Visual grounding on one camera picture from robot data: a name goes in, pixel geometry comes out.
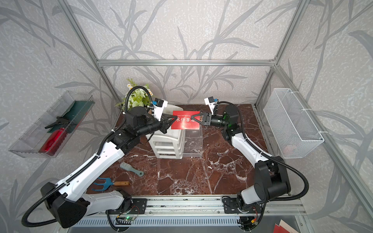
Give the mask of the white plastic drawer organizer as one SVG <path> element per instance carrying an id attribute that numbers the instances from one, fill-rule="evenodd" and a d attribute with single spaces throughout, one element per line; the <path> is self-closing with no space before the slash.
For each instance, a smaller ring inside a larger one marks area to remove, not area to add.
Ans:
<path id="1" fill-rule="evenodd" d="M 149 139 L 149 144 L 159 159 L 182 159 L 185 145 L 185 130 L 168 129 L 166 134 L 156 131 Z"/>

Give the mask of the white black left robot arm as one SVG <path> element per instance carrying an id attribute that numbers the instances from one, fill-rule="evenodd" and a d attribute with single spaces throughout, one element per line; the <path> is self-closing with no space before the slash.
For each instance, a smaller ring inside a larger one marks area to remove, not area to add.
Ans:
<path id="1" fill-rule="evenodd" d="M 47 183 L 41 189 L 43 202 L 63 228 L 69 228 L 83 217 L 122 207 L 126 192 L 111 191 L 86 194 L 89 186 L 112 164 L 140 143 L 141 137 L 156 131 L 167 133 L 176 116 L 151 115 L 144 107 L 134 107 L 125 114 L 122 125 L 107 136 L 99 150 L 76 171 L 58 183 Z"/>

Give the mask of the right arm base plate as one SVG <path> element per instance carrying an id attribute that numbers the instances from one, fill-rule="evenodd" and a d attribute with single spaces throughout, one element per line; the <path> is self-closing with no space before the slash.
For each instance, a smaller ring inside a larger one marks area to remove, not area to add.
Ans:
<path id="1" fill-rule="evenodd" d="M 226 214 L 261 214 L 262 205 L 245 204 L 243 199 L 237 197 L 223 196 L 221 198 L 224 212 Z"/>

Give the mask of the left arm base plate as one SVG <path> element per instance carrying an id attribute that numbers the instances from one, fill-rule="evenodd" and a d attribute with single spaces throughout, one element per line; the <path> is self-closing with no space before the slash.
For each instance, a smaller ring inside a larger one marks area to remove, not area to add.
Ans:
<path id="1" fill-rule="evenodd" d="M 143 215 L 145 214 L 147 206 L 147 199 L 135 198 L 135 199 L 125 199 L 124 202 L 116 209 L 118 214 L 133 214 L 133 215 Z"/>

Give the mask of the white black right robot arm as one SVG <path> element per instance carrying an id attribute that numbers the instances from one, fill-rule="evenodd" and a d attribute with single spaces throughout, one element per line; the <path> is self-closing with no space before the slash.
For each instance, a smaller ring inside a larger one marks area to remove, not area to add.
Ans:
<path id="1" fill-rule="evenodd" d="M 240 208 L 273 201 L 291 191 L 284 160 L 268 155 L 248 138 L 237 106 L 227 105 L 222 115 L 199 113 L 192 115 L 191 119 L 203 126 L 221 127 L 224 140 L 239 150 L 254 167 L 254 184 L 237 194 Z"/>

